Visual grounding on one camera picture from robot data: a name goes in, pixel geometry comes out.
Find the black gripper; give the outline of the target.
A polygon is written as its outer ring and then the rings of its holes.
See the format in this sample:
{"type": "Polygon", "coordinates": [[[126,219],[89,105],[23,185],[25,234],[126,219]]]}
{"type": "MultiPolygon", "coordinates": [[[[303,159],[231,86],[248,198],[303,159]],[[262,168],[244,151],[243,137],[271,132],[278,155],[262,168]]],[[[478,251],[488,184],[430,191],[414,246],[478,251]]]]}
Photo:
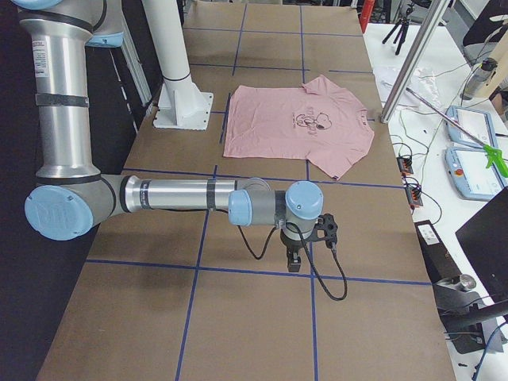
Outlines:
{"type": "Polygon", "coordinates": [[[287,250],[287,270],[289,272],[299,272],[301,268],[299,251],[303,246],[302,240],[300,238],[294,240],[288,237],[284,231],[280,233],[280,238],[287,250]]]}

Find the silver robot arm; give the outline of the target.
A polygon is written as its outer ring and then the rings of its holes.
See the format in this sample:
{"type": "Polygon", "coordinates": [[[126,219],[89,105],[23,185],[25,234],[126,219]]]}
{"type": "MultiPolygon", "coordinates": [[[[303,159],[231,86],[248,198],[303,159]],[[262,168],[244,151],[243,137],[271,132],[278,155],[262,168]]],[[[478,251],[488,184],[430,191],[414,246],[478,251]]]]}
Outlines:
{"type": "Polygon", "coordinates": [[[35,95],[43,145],[37,186],[25,216],[42,236],[68,241],[118,214],[139,210],[219,211],[243,228],[268,225],[279,233],[287,267],[297,272],[308,245],[337,244],[312,182],[272,190],[262,179],[140,179],[103,174],[92,161],[86,47],[116,48],[124,36],[119,1],[19,1],[21,26],[32,40],[35,95]]]}

